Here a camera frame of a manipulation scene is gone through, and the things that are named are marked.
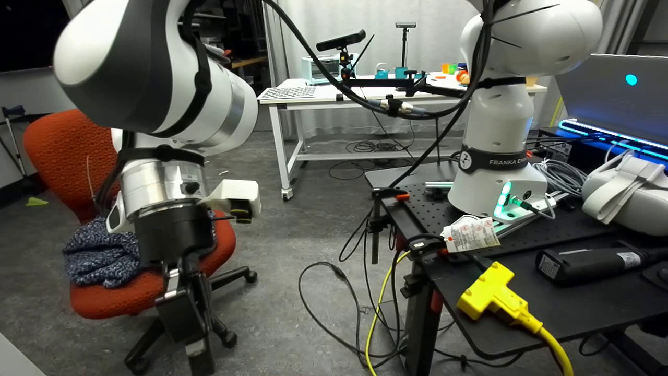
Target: office chair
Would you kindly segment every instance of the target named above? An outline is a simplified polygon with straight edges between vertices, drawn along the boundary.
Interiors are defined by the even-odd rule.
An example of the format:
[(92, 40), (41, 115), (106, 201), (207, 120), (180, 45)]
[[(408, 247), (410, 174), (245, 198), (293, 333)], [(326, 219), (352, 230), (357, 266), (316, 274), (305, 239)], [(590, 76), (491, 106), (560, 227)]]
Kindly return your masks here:
[[(93, 193), (97, 193), (104, 179), (113, 171), (116, 160), (116, 153), (110, 145), (110, 129), (97, 128), (82, 112), (72, 109), (33, 122), (23, 136), (23, 145), (44, 185), (76, 216), (76, 219), (82, 223), (93, 219), (97, 216)], [(219, 266), (231, 258), (236, 247), (229, 222), (212, 222), (212, 227), (216, 247), (200, 260), (200, 273), (202, 277), (209, 277), (211, 291), (237, 279), (255, 283), (257, 274), (249, 268), (236, 268), (228, 274), (212, 277), (212, 273), (216, 273)], [(155, 308), (162, 292), (165, 279), (160, 273), (146, 269), (120, 288), (102, 288), (102, 285), (70, 285), (68, 300), (70, 308), (82, 317), (104, 321), (116, 316), (137, 316), (144, 309)], [(223, 348), (236, 346), (236, 334), (231, 334), (219, 321), (211, 317), (207, 324), (207, 339), (209, 330), (212, 330), (220, 339)], [(124, 365), (133, 375), (144, 375), (148, 370), (150, 363), (144, 354), (165, 330), (168, 328), (165, 328), (162, 321), (156, 317), (126, 354)]]

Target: white wall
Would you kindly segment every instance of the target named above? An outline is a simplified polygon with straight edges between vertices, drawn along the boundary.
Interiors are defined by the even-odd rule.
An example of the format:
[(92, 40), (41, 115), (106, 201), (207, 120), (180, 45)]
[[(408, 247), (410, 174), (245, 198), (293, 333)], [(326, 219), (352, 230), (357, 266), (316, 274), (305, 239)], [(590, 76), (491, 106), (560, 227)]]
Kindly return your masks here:
[[(70, 109), (70, 101), (61, 91), (57, 78), (50, 70), (35, 70), (35, 71), (17, 71), (17, 74), (0, 74), (0, 106), (17, 106), (23, 104), (28, 115), (35, 114), (57, 114), (62, 109)], [(14, 123), (14, 136), (18, 147), (23, 145), (23, 129), (27, 123)], [(13, 149), (7, 138), (7, 129), (0, 125), (0, 138), (5, 147)], [(17, 171), (11, 157), (0, 149), (0, 188), (18, 183), (21, 174)]]

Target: gray floor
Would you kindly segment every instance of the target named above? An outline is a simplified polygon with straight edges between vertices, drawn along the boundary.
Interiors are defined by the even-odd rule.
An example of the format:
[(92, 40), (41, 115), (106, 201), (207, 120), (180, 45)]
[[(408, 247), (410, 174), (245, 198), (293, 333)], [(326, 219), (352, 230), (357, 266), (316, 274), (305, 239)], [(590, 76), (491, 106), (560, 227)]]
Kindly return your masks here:
[[(258, 181), (262, 218), (250, 227), (236, 227), (237, 252), (226, 268), (253, 266), (258, 285), (231, 285), (216, 292), (214, 309), (237, 333), (236, 349), (216, 346), (216, 375), (368, 375), (352, 354), (334, 344), (307, 316), (296, 292), (298, 274), (312, 262), (332, 262), (350, 279), (363, 305), (363, 333), (369, 304), (363, 288), (363, 258), (355, 253), (338, 263), (338, 252), (369, 210), (369, 191), (359, 179), (374, 164), (311, 164), (302, 169), (293, 201), (281, 203), (275, 156), (266, 125), (236, 153), (212, 160), (207, 179)], [(148, 317), (114, 317), (89, 323), (68, 308), (66, 279), (58, 250), (76, 229), (72, 216), (48, 193), (46, 207), (27, 210), (17, 201), (0, 210), (0, 333), (14, 344), (46, 375), (93, 376), (130, 375), (124, 352), (141, 334)], [(371, 287), (377, 288), (390, 253), (371, 266)], [(316, 316), (347, 341), (355, 339), (355, 305), (344, 285), (329, 269), (312, 269), (305, 279), (305, 298)], [(386, 346), (377, 334), (376, 349)], [(456, 328), (439, 336), (449, 354), (473, 358)], [(638, 375), (613, 349), (597, 358), (578, 355), (578, 344), (565, 346), (578, 375)], [(187, 375), (181, 348), (162, 341), (152, 352), (150, 375)], [(403, 375), (398, 363), (380, 375)], [(525, 354), (505, 370), (469, 365), (434, 355), (431, 375), (560, 375), (546, 349)]]

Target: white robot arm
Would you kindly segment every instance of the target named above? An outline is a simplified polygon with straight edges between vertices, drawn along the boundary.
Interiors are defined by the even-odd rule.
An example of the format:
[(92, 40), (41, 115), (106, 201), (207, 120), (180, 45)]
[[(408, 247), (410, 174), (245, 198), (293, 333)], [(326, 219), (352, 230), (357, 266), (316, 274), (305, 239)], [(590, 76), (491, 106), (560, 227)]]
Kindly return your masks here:
[[(483, 0), (469, 0), (481, 10)], [(597, 46), (603, 22), (590, 0), (497, 0), (491, 50), (481, 79), (554, 76), (575, 67)], [(481, 19), (462, 34), (472, 60)], [(449, 201), (464, 214), (513, 222), (507, 198), (544, 207), (546, 183), (528, 165), (524, 143), (534, 115), (524, 83), (478, 88), (459, 153), (459, 169)]]
[(214, 156), (240, 147), (253, 133), (257, 99), (237, 76), (197, 56), (180, 25), (194, 5), (88, 5), (54, 52), (66, 97), (99, 125), (168, 138), (177, 149)]
[[(171, 232), (191, 218), (205, 223), (202, 203), (236, 203), (219, 191), (219, 201), (207, 196), (202, 157), (240, 147), (257, 122), (253, 88), (209, 58), (190, 30), (197, 5), (93, 0), (66, 25), (54, 52), (54, 74), (65, 94), (89, 120), (113, 128), (120, 195), (108, 230), (132, 223), (140, 242), (152, 245), (141, 247), (148, 263), (162, 262), (168, 247), (181, 247), (172, 258), (167, 252), (168, 262), (187, 250), (167, 241), (171, 234), (155, 232), (156, 222)], [(237, 205), (257, 198), (255, 183), (233, 185), (233, 191), (250, 191)], [(196, 232), (187, 223), (181, 229), (181, 239)]]

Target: chair seat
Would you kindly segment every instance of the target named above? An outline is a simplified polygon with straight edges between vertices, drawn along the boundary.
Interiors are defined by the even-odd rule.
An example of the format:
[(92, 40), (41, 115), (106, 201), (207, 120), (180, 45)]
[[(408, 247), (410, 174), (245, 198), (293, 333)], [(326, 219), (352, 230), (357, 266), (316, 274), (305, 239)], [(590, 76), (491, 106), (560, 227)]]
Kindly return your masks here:
[[(223, 266), (236, 247), (236, 237), (229, 222), (214, 222), (216, 247), (205, 256), (200, 269), (211, 277)], [(104, 288), (102, 285), (78, 287), (70, 285), (70, 308), (89, 321), (133, 316), (155, 305), (155, 300), (165, 292), (165, 283), (159, 273), (141, 273), (123, 288)]]

